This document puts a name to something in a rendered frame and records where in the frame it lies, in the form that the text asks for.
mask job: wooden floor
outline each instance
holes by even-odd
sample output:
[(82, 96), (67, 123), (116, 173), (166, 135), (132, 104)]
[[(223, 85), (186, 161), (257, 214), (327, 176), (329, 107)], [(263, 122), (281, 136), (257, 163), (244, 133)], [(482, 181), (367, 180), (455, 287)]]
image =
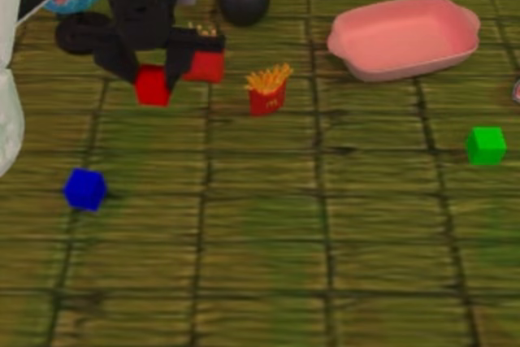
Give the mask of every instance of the wooden floor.
[[(473, 57), (364, 85), (325, 40), (378, 1), (273, 0), (257, 27), (223, 24), (224, 82), (181, 84), (165, 110), (60, 53), (52, 15), (30, 19), (12, 64), (26, 140), (0, 181), (0, 345), (520, 345), (520, 0), (453, 0), (482, 18)], [(285, 108), (249, 117), (244, 76), (278, 62), (295, 69)], [(503, 128), (500, 166), (466, 162), (478, 125)], [(106, 176), (97, 214), (60, 195), (78, 166)]]

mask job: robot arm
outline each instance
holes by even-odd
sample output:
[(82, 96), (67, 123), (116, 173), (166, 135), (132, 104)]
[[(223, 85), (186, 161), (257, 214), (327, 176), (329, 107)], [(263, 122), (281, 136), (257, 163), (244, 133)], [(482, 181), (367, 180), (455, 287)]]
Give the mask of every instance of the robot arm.
[(16, 27), (47, 0), (0, 0), (0, 176), (16, 160), (24, 139), (24, 112), (11, 70)]

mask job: green cube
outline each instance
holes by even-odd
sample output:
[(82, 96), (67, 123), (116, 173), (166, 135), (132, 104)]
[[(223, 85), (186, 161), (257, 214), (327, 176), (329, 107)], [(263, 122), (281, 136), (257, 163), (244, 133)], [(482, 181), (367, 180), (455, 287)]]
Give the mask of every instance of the green cube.
[(506, 150), (504, 134), (498, 127), (475, 127), (466, 140), (466, 152), (471, 164), (498, 164)]

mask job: pink tray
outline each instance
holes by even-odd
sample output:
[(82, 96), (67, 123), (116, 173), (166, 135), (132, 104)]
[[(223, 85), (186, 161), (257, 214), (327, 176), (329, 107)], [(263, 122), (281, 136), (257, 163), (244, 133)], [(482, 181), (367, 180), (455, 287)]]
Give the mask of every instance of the pink tray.
[(363, 81), (439, 71), (479, 47), (479, 17), (450, 0), (390, 0), (338, 15), (328, 49)]

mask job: white robot part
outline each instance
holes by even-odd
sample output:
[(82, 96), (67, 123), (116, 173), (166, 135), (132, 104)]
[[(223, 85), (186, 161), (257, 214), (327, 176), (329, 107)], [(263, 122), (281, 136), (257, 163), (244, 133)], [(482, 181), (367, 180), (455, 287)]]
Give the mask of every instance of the white robot part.
[(0, 69), (11, 61), (19, 8), (20, 0), (0, 0)]
[(15, 78), (0, 70), (0, 176), (13, 165), (24, 142), (25, 119)]

